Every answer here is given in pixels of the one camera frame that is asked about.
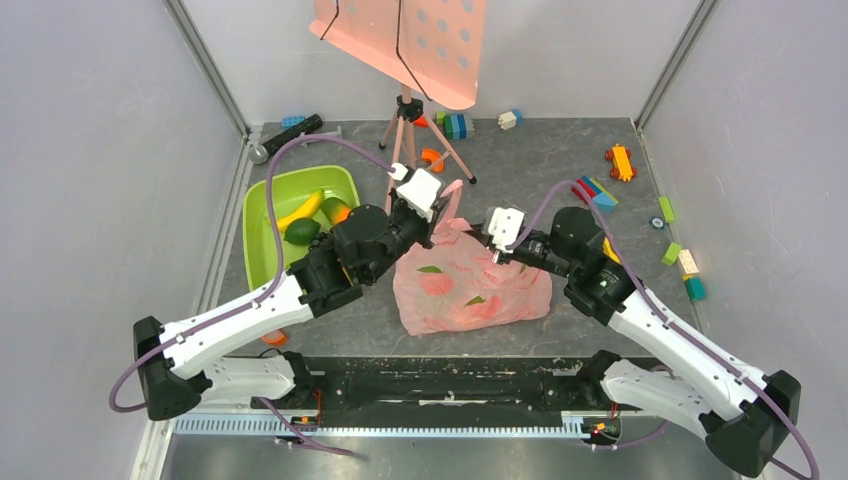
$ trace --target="cable clip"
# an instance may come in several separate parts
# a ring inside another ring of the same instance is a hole
[[[749,377],[748,371],[747,370],[740,370],[739,372],[740,372],[739,376],[736,377],[736,380],[739,383],[745,383],[745,379],[747,379]]]

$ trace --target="pink plastic bag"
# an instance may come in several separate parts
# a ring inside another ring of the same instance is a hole
[[[426,250],[413,246],[396,264],[395,299],[410,335],[460,332],[530,320],[548,313],[551,276],[518,262],[497,265],[492,252],[462,233],[471,226],[455,218],[462,182],[445,189],[452,197]]]

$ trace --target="orange toy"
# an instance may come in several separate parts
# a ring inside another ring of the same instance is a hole
[[[287,337],[282,330],[274,330],[271,333],[262,335],[262,341],[267,343],[268,345],[271,345],[272,347],[279,347],[285,345],[286,342],[289,341],[289,337]]]
[[[421,149],[421,161],[427,165],[431,165],[427,170],[434,173],[442,173],[445,171],[445,159],[438,150],[432,148]]]
[[[636,169],[630,165],[630,149],[624,148],[619,144],[615,144],[612,149],[604,153],[604,158],[608,162],[612,162],[613,167],[610,170],[610,177],[614,180],[629,182],[636,177]]]

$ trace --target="green plastic basin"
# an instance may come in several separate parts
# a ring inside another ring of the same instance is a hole
[[[309,195],[319,188],[325,197],[338,197],[351,208],[359,206],[359,195],[350,172],[342,167],[327,165],[304,168],[283,173],[271,182],[274,195],[274,213],[282,218],[297,210]],[[319,210],[314,217],[323,230],[330,229],[330,222]],[[268,208],[265,204],[265,180],[250,187],[244,196],[242,208],[242,238],[244,239],[244,265],[247,270],[247,285],[254,290],[270,281],[277,271],[277,250],[274,247],[272,224],[268,223]],[[283,258],[286,269],[292,262],[300,260],[309,251],[307,246],[292,245],[283,240]]]

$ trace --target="blue toy block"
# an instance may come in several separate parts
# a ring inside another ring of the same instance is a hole
[[[297,125],[298,123],[300,123],[304,120],[306,120],[306,117],[301,116],[301,115],[296,115],[296,116],[293,116],[293,117],[286,117],[282,121],[283,130],[285,130],[287,128],[291,128],[291,127]]]
[[[457,140],[460,138],[458,115],[448,115],[445,117],[445,134],[448,140]]]
[[[686,293],[689,294],[689,300],[696,302],[707,298],[707,291],[704,290],[704,284],[698,277],[689,277],[683,281],[686,285]]]
[[[601,192],[595,195],[594,197],[592,197],[592,201],[595,202],[595,205],[598,206],[598,210],[607,214],[612,213],[612,210],[618,203],[612,198],[610,198],[610,196],[607,195],[606,192]]]
[[[468,130],[465,128],[465,115],[457,115],[456,119],[459,122],[459,138],[468,137]]]
[[[589,190],[591,190],[593,196],[601,193],[601,189],[598,188],[598,185],[596,185],[591,178],[587,177],[586,175],[583,175],[582,177],[580,177],[580,180],[583,180],[583,182],[586,184],[585,186],[588,187]]]

